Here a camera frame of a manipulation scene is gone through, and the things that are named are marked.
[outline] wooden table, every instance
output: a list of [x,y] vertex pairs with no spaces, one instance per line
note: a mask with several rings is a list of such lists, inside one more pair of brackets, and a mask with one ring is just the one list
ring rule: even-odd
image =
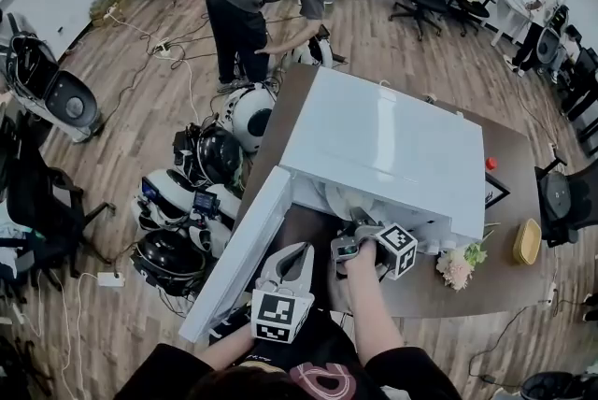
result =
[[[296,64],[285,77],[262,146],[254,160],[236,224],[240,223],[270,171],[280,161],[316,73],[316,67]],[[465,290],[456,293],[445,287],[444,280],[435,270],[435,257],[422,254],[416,266],[402,278],[382,282],[389,311],[393,317],[436,318],[488,314],[535,305],[546,298],[554,268],[552,256],[548,255],[548,248],[544,245],[536,263],[531,266],[516,264],[512,255],[520,224],[530,218],[540,224],[530,142],[526,136],[475,113],[441,102],[436,105],[453,112],[459,110],[467,120],[482,127],[484,154],[496,158],[498,167],[493,174],[510,189],[511,194],[486,211],[486,222],[500,222],[501,225],[484,243],[489,257],[477,267]],[[316,261],[312,292],[316,301],[321,307],[332,305],[334,309],[344,310],[338,298],[331,299],[327,287],[329,246],[340,223],[333,216],[293,205],[268,255],[295,242],[313,244]]]

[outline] person's hand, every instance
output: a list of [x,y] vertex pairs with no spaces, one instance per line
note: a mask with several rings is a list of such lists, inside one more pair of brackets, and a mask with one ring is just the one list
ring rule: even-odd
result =
[[279,54],[283,51],[280,46],[268,43],[261,50],[256,50],[255,54]]
[[359,254],[345,261],[347,272],[363,269],[376,269],[376,241],[366,240],[359,247]]

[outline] black pants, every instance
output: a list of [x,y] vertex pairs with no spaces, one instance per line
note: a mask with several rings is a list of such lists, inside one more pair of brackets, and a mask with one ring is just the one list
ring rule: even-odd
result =
[[[586,300],[585,303],[588,307],[598,307],[598,293],[595,293],[592,297]],[[586,321],[598,321],[598,310],[593,310],[586,314]]]
[[206,5],[216,41],[221,83],[235,79],[237,53],[249,81],[264,81],[269,55],[255,54],[267,42],[262,13],[243,11],[226,0],[206,0]]
[[[537,53],[537,46],[538,41],[540,39],[540,35],[542,35],[542,31],[544,28],[539,24],[532,23],[530,26],[530,31],[528,32],[527,36],[525,37],[525,41],[523,41],[523,46],[517,51],[515,58],[513,58],[513,64],[515,66],[519,66],[520,69],[523,71],[527,71],[537,64],[540,64],[540,60],[538,60],[538,53]],[[530,55],[530,59],[526,62],[523,62],[527,55]]]

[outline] refrigerator door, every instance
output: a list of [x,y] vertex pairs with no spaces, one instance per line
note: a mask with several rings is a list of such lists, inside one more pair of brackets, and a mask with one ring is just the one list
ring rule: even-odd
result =
[[248,285],[284,216],[291,207],[291,175],[274,167],[178,333],[190,340],[226,319]]

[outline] wooden floor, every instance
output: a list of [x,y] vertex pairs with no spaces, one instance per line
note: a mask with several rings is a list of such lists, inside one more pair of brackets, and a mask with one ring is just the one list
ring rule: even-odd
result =
[[[184,35],[205,21],[204,0],[133,0],[126,20],[154,32],[158,39]],[[338,69],[371,80],[386,79],[392,87],[412,93],[435,93],[449,103],[470,109],[527,135],[538,164],[549,161],[550,139],[557,139],[570,160],[568,172],[588,162],[577,146],[569,124],[559,116],[550,88],[536,75],[514,79],[505,69],[504,52],[514,47],[502,40],[497,49],[490,46],[493,33],[460,37],[460,27],[443,21],[444,33],[436,37],[427,30],[418,42],[412,20],[387,22],[391,0],[336,0],[327,14],[334,51],[345,55],[349,64]],[[281,20],[298,14],[294,0],[268,6],[265,17]],[[270,23],[276,40],[301,26],[300,20]],[[209,36],[209,24],[192,36]],[[108,26],[84,37],[64,68],[83,79],[93,90],[107,115],[117,104],[119,91],[131,82],[144,65],[146,40],[127,26]],[[187,56],[214,52],[212,39],[185,44]],[[173,56],[178,56],[176,48]],[[190,61],[193,99],[200,119],[209,114],[209,100],[216,91],[218,72],[214,56]],[[103,214],[89,228],[89,236],[106,256],[116,255],[135,239],[135,222],[129,201],[141,176],[172,164],[174,133],[194,120],[189,100],[189,70],[185,65],[171,70],[170,63],[150,59],[127,92],[116,114],[101,137],[88,144],[73,145],[64,134],[53,131],[44,148],[49,165],[64,169],[85,189],[86,208],[101,200],[118,207],[115,217]],[[548,134],[534,120],[542,122]],[[576,246],[555,250],[559,258],[557,283],[561,298],[579,301],[596,286],[594,257],[598,253],[597,230],[587,229]],[[96,273],[99,263],[81,257],[80,270]],[[125,258],[119,262],[126,285],[120,290],[101,289],[94,279],[81,281],[82,314],[80,338],[82,373],[87,399],[109,399],[133,374],[158,342],[188,351],[190,345],[178,337],[181,318],[169,312],[154,289],[146,285]],[[41,280],[44,332],[35,338],[28,326],[15,330],[32,338],[37,358],[55,378],[55,397],[70,400],[61,379],[61,369],[71,350],[66,381],[79,400],[78,386],[78,283],[65,279],[65,302],[70,345],[67,342],[62,297]],[[488,295],[492,295],[489,286]],[[37,327],[37,300],[28,293],[24,310]],[[580,322],[578,307],[561,305],[561,313],[528,308],[511,325],[499,347],[473,363],[475,372],[490,373],[498,381],[517,385],[538,371],[563,369],[579,372],[598,357],[595,325]],[[468,377],[468,361],[479,350],[494,345],[507,322],[516,312],[472,318],[444,320],[397,320],[410,345],[425,348],[444,369],[464,399],[490,398],[496,390]]]

